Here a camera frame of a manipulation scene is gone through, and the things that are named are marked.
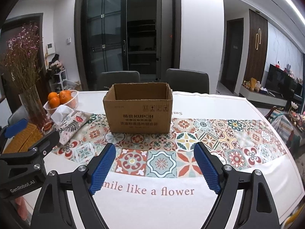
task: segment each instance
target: black chair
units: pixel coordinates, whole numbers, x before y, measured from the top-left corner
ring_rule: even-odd
[[[23,105],[21,105],[7,120],[8,125],[13,125],[21,119],[29,120],[27,112]]]
[[[168,69],[165,80],[173,91],[209,94],[209,75],[184,69]]]
[[[97,90],[109,90],[113,84],[139,83],[140,73],[137,71],[103,72],[97,78]]]

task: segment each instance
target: silver screw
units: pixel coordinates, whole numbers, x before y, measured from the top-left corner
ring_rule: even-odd
[[[227,171],[230,171],[230,170],[232,170],[232,166],[226,164],[226,165],[224,166],[224,169],[227,170]]]
[[[48,175],[49,175],[50,177],[52,177],[52,176],[55,176],[55,174],[56,174],[56,171],[51,170],[51,171],[49,172],[49,174],[48,174]]]
[[[80,167],[78,167],[78,171],[84,171],[84,170],[86,170],[85,165],[81,165]]]
[[[258,176],[260,176],[260,175],[262,174],[262,172],[261,172],[259,169],[256,169],[256,170],[254,171],[254,173],[257,174]]]
[[[35,164],[34,169],[40,169],[40,164]]]

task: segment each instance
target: open cardboard box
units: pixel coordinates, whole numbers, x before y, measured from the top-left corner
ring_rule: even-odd
[[[114,84],[103,99],[113,133],[168,133],[173,94],[166,83]]]

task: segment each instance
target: vase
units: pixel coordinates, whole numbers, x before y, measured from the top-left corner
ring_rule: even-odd
[[[36,125],[39,131],[42,131],[44,125],[50,122],[50,119],[45,113],[36,86],[26,90],[19,95],[21,104],[24,106],[29,118],[29,122]]]

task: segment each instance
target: sliding glass door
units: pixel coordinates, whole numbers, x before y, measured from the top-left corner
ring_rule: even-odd
[[[127,0],[83,0],[84,67],[89,90],[102,72],[128,70]]]

